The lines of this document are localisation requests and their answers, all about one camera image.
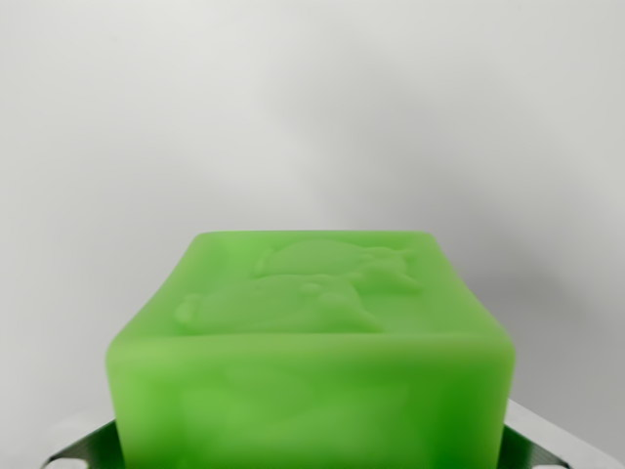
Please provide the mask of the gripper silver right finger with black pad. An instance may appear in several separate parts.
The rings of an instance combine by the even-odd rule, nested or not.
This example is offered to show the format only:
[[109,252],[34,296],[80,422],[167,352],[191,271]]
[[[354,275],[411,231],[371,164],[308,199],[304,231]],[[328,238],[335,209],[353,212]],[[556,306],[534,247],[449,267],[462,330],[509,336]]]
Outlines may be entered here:
[[624,464],[509,400],[498,468],[623,468]]

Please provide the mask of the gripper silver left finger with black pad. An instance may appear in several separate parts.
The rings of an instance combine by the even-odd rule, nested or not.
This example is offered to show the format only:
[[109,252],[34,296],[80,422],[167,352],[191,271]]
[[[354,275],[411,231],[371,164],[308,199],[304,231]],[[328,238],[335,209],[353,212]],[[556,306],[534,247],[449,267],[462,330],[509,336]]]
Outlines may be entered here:
[[110,395],[1,396],[1,466],[39,468],[114,417]]

